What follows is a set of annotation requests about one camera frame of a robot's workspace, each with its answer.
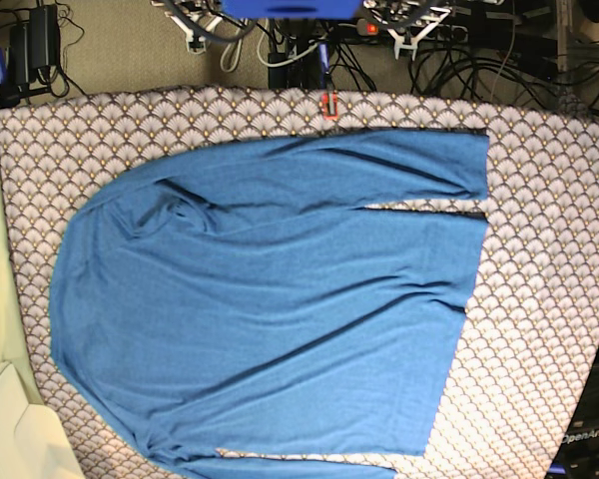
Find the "blue long-sleeve T-shirt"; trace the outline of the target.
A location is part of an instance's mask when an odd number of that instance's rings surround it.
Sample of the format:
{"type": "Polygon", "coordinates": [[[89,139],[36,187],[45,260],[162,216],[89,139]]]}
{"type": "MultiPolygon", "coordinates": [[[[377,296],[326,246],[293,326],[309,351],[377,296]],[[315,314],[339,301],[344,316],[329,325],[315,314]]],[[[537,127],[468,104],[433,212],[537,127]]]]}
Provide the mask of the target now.
{"type": "Polygon", "coordinates": [[[419,456],[487,221],[483,134],[379,130],[149,161],[70,219],[51,355],[131,447],[192,478],[383,478],[419,456]]]}

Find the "red and grey table clamp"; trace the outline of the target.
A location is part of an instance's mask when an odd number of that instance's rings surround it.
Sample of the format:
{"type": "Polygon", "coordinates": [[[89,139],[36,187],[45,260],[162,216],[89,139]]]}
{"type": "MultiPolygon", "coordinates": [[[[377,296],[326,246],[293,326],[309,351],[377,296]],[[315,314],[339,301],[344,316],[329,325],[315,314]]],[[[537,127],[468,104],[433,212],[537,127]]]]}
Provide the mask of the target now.
{"type": "Polygon", "coordinates": [[[325,90],[319,101],[321,107],[322,116],[326,120],[337,120],[338,119],[338,97],[337,91],[325,90]]]}

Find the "black power adapter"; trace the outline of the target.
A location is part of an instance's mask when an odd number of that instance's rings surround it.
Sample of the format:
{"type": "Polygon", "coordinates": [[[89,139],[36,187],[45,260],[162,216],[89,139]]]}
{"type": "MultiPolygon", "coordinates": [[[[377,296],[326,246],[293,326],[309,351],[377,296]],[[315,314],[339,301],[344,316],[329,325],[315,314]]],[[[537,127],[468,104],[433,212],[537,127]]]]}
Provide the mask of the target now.
{"type": "Polygon", "coordinates": [[[49,85],[52,71],[59,66],[58,6],[36,6],[26,21],[17,22],[9,30],[9,78],[16,86],[35,82],[49,85]]]}

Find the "fan-patterned table cloth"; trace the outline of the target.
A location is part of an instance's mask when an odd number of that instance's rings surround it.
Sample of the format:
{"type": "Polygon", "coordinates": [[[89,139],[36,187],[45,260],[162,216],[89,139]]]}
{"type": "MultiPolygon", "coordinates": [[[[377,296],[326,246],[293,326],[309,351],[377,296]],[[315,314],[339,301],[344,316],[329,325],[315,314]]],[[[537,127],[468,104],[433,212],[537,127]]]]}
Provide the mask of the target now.
{"type": "Polygon", "coordinates": [[[57,370],[48,318],[68,219],[120,174],[209,144],[352,129],[483,130],[485,202],[418,201],[483,212],[474,294],[433,430],[420,457],[357,454],[398,478],[541,478],[599,346],[599,123],[386,93],[175,88],[111,93],[0,112],[0,173],[16,292],[33,376],[89,478],[162,478],[57,370]]]}

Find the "black OpenArm base box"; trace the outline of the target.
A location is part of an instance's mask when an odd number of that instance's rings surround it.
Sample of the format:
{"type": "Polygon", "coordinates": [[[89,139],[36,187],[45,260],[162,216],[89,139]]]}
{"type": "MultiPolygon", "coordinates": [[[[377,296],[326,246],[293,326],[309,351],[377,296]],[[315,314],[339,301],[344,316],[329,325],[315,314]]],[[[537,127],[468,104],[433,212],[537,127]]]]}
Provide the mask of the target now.
{"type": "Polygon", "coordinates": [[[599,478],[599,353],[548,478],[599,478]]]}

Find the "black power strip red switch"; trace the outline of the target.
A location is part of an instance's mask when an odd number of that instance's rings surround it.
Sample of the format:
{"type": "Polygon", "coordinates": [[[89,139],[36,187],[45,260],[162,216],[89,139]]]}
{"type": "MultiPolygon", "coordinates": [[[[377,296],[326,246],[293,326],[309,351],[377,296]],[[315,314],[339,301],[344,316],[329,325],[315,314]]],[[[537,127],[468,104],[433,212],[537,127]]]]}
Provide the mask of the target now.
{"type": "Polygon", "coordinates": [[[361,18],[354,19],[352,25],[360,36],[366,37],[390,36],[395,32],[405,40],[414,40],[416,37],[425,40],[450,40],[455,42],[466,42],[468,40],[468,29],[465,26],[432,21],[417,22],[407,29],[397,29],[395,31],[380,30],[376,25],[361,18]]]}

